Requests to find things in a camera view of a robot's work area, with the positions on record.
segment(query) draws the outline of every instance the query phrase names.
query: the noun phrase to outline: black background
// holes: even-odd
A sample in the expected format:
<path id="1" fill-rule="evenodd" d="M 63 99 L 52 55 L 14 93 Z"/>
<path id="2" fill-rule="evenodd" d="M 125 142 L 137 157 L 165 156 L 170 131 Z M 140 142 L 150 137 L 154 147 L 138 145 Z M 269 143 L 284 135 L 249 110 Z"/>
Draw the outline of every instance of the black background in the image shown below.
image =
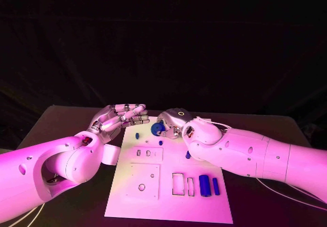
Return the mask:
<path id="1" fill-rule="evenodd" d="M 0 145 L 50 105 L 286 115 L 325 132 L 325 22 L 311 2 L 3 0 Z"/>

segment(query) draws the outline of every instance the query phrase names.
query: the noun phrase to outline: blue object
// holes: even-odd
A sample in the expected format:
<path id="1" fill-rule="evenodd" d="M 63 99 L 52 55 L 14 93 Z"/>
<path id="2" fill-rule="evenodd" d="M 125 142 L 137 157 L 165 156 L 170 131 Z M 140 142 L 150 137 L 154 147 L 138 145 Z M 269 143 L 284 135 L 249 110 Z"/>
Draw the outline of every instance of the blue object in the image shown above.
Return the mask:
<path id="1" fill-rule="evenodd" d="M 161 121 L 160 123 L 154 123 L 154 124 L 151 125 L 151 133 L 153 133 L 154 136 L 158 136 L 158 135 L 157 135 L 157 132 L 158 132 L 158 131 L 165 131 L 163 121 Z"/>
<path id="2" fill-rule="evenodd" d="M 189 151 L 187 151 L 187 153 L 186 153 L 186 158 L 187 158 L 187 159 L 190 158 L 190 154 L 189 154 Z"/>
<path id="3" fill-rule="evenodd" d="M 199 181 L 200 181 L 200 193 L 201 193 L 201 196 L 204 196 L 204 197 L 212 196 L 209 176 L 207 175 L 200 175 L 199 176 Z"/>
<path id="4" fill-rule="evenodd" d="M 216 178 L 213 178 L 213 188 L 214 188 L 214 195 L 220 195 Z"/>

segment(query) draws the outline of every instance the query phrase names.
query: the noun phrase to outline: table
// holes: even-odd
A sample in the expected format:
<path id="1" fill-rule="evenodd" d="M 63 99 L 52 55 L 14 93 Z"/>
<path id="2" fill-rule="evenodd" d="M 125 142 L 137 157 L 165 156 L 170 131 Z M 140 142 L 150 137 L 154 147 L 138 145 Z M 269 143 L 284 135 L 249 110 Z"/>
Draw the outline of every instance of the table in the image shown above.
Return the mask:
<path id="1" fill-rule="evenodd" d="M 93 114 L 101 108 L 50 106 L 19 148 L 72 136 L 88 127 Z M 150 116 L 161 111 L 148 110 Z M 262 116 L 226 113 L 194 113 L 193 117 L 210 118 L 233 128 L 250 130 L 272 139 L 301 146 L 310 146 L 295 121 L 285 116 Z M 121 146 L 124 132 L 109 143 Z M 327 226 L 327 212 L 291 201 L 268 190 L 255 178 L 246 178 L 223 170 L 226 192 L 233 217 L 233 225 L 165 220 L 104 217 L 105 206 L 111 191 L 115 166 L 101 164 L 93 178 L 73 189 L 60 194 L 44 204 L 39 217 L 32 225 L 47 227 L 101 227 L 101 226 L 155 226 L 155 227 L 320 227 Z M 314 205 L 322 205 L 308 196 L 291 189 L 284 183 L 265 180 L 276 191 Z M 27 225 L 37 210 L 16 225 Z M 14 220 L 0 224 L 8 226 Z"/>

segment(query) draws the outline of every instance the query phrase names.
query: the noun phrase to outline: white cable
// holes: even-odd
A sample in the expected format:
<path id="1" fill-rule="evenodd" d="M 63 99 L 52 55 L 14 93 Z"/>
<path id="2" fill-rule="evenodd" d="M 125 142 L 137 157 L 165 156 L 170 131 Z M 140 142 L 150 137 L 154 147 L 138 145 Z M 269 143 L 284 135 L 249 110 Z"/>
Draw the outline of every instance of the white cable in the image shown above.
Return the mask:
<path id="1" fill-rule="evenodd" d="M 32 222 L 29 223 L 27 227 L 30 227 L 32 223 L 34 222 L 34 220 L 36 220 L 36 218 L 37 218 L 37 216 L 39 216 L 39 213 L 40 213 L 40 211 L 42 211 L 42 209 L 43 209 L 43 206 L 44 206 L 44 203 L 43 203 L 43 205 L 42 205 L 42 207 L 40 207 L 40 209 L 39 209 L 39 212 L 37 212 L 37 214 L 36 214 L 36 216 L 34 216 L 34 219 L 33 219 Z"/>
<path id="2" fill-rule="evenodd" d="M 294 187 L 292 185 L 288 184 L 289 187 L 292 187 L 295 190 L 298 190 L 301 193 L 304 193 L 305 195 L 308 195 L 310 197 L 312 197 L 314 199 L 320 200 L 322 203 L 325 203 L 318 197 L 315 197 L 314 195 L 311 195 L 310 193 L 307 193 L 302 189 Z"/>
<path id="3" fill-rule="evenodd" d="M 27 214 L 14 222 L 8 225 L 8 227 L 13 227 L 29 215 L 30 213 L 36 210 L 37 207 L 34 207 L 29 212 Z"/>
<path id="4" fill-rule="evenodd" d="M 232 127 L 230 126 L 227 126 L 226 124 L 222 124 L 222 123 L 217 123 L 217 122 L 212 122 L 212 121 L 207 121 L 207 120 L 204 120 L 203 118 L 200 118 L 200 117 L 196 117 L 196 118 L 199 118 L 200 120 L 203 120 L 204 122 L 207 122 L 207 123 L 212 123 L 212 124 L 219 124 L 219 125 L 222 125 L 222 126 L 225 126 L 227 129 L 230 129 Z"/>
<path id="5" fill-rule="evenodd" d="M 299 200 L 297 200 L 297 199 L 294 199 L 292 197 L 289 197 L 289 196 L 286 196 L 286 195 L 284 195 L 282 193 L 279 193 L 279 192 L 276 192 L 274 189 L 271 189 L 265 184 L 263 184 L 263 182 L 256 178 L 256 180 L 259 181 L 259 183 L 272 191 L 272 192 L 275 192 L 278 195 L 282 195 L 284 197 L 286 197 L 288 199 L 291 199 L 291 200 L 294 200 L 294 201 L 297 201 L 297 202 L 299 202 L 299 203 L 302 203 L 302 204 L 305 204 L 305 205 L 308 205 L 308 206 L 311 206 L 311 207 L 315 207 L 315 208 L 318 208 L 318 209 L 321 209 L 321 210 L 325 210 L 327 211 L 327 209 L 325 208 L 322 208 L 322 207 L 318 207 L 318 206 L 315 206 L 315 205 L 312 205 L 312 204 L 310 204 L 310 203 L 305 203 L 305 202 L 302 202 L 302 201 L 299 201 Z"/>

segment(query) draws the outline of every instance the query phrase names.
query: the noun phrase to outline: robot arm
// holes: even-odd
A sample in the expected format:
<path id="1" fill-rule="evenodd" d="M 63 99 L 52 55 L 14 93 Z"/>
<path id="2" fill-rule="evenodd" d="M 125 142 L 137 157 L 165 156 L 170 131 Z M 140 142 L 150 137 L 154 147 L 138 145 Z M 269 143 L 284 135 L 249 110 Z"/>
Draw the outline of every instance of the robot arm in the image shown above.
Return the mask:
<path id="1" fill-rule="evenodd" d="M 145 105 L 109 105 L 75 136 L 0 155 L 0 223 L 52 200 L 115 165 L 119 148 L 106 144 L 121 128 L 148 123 Z"/>
<path id="2" fill-rule="evenodd" d="M 158 121 L 164 120 L 168 131 L 176 126 L 196 160 L 240 176 L 285 182 L 327 202 L 327 151 L 282 143 L 246 130 L 219 130 L 209 121 L 186 115 L 184 109 L 170 109 Z"/>

